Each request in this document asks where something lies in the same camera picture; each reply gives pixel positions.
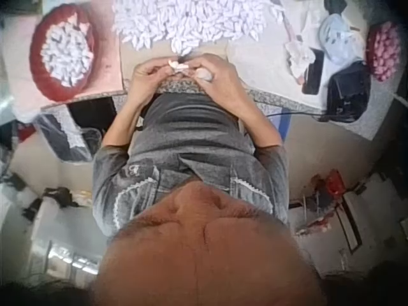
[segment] black phone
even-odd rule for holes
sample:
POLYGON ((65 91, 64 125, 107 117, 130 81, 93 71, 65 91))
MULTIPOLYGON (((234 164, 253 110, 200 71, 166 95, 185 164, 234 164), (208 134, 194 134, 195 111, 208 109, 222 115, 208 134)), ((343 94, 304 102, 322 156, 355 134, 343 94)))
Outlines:
POLYGON ((321 75, 323 73, 324 52, 313 48, 312 51, 316 56, 316 60, 313 64, 309 65, 305 72, 305 83, 302 87, 302 92, 304 94, 316 95, 319 93, 321 75))

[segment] floor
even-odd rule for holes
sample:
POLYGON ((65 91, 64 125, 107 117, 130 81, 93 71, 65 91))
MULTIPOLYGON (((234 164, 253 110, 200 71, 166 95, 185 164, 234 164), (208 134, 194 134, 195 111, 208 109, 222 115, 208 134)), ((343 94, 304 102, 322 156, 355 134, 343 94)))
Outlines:
MULTIPOLYGON (((404 111, 404 107, 394 103, 372 142, 335 124, 294 115, 286 140, 291 198, 299 198, 307 190, 313 175, 325 175, 332 168, 340 170, 347 187, 357 183, 371 170, 393 138, 404 111)), ((18 147, 11 170, 38 194, 46 187, 65 186, 74 191, 92 189, 92 165, 60 162, 38 133, 18 147)))

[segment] person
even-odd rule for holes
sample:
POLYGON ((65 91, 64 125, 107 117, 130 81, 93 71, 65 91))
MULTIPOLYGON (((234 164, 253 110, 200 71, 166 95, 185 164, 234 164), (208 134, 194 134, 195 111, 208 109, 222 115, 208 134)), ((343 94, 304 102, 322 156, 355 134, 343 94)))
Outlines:
POLYGON ((168 61, 135 68, 94 159, 94 216, 114 237, 94 303, 324 305, 317 273, 286 227, 288 162, 279 132, 234 66, 216 55, 186 62, 184 74, 207 95, 163 94, 148 105, 173 75, 168 61), (198 78, 197 68, 212 81, 198 78))

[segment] gray shirt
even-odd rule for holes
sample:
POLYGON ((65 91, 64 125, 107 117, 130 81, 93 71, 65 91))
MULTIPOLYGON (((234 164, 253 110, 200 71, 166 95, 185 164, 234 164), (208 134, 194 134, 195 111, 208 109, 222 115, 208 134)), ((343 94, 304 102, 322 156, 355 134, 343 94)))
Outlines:
POLYGON ((254 148, 237 119, 207 96, 163 94, 136 138, 130 154, 103 147, 95 156, 94 216, 105 235, 116 234, 193 175, 287 223, 284 148, 254 148))

